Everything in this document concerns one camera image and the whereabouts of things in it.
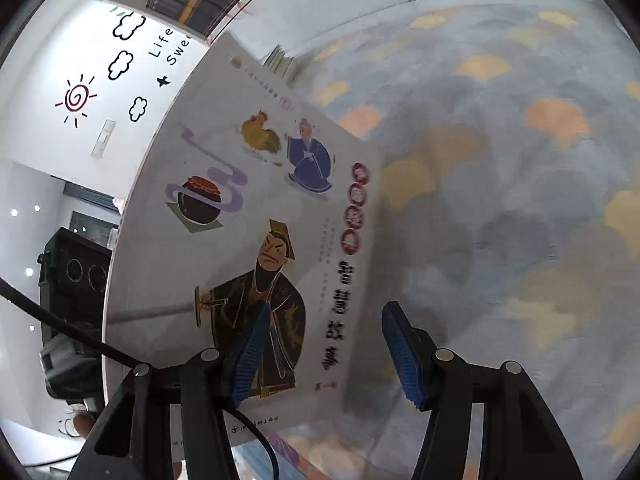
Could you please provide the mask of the person's left hand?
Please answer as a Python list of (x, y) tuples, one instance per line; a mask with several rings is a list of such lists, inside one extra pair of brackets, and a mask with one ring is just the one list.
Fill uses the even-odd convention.
[(79, 411), (74, 414), (72, 423), (75, 431), (84, 439), (89, 437), (89, 434), (96, 423), (96, 416), (90, 412)]

